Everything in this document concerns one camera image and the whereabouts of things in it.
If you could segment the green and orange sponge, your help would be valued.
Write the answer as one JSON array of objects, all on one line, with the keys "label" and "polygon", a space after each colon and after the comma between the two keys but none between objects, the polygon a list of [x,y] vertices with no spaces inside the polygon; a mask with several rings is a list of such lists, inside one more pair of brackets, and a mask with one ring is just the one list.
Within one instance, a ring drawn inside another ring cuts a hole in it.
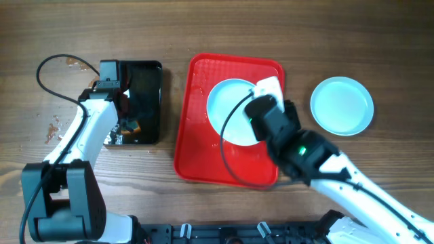
[{"label": "green and orange sponge", "polygon": [[121,134],[122,135],[132,135],[141,132],[140,125],[137,121],[122,121],[121,123]]}]

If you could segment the white plate with red speck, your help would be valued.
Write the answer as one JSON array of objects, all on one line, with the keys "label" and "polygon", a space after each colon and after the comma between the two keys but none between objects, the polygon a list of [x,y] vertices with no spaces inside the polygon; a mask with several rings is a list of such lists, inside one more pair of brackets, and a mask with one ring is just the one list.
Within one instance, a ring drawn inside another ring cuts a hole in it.
[{"label": "white plate with red speck", "polygon": [[[229,113],[247,95],[255,85],[243,79],[227,79],[215,85],[207,101],[208,119],[218,135]],[[258,143],[249,118],[244,114],[245,106],[253,98],[248,98],[233,113],[227,123],[223,139],[237,146],[253,146]]]}]

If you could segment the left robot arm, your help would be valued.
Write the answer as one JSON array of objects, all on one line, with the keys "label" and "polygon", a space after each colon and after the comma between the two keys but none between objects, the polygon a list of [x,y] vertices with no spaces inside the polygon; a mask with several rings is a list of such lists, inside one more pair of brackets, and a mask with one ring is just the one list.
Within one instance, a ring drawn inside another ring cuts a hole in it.
[{"label": "left robot arm", "polygon": [[26,209],[20,233],[36,242],[134,243],[137,219],[108,212],[93,168],[127,97],[85,89],[62,141],[40,163],[22,170]]}]

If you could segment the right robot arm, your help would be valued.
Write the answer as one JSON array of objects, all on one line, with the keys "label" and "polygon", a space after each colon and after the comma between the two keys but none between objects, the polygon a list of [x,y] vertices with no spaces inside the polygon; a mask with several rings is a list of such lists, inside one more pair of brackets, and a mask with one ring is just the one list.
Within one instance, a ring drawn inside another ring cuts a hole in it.
[{"label": "right robot arm", "polygon": [[337,146],[300,128],[296,112],[269,98],[265,116],[267,150],[291,179],[331,198],[387,243],[432,243],[433,223],[362,174]]}]

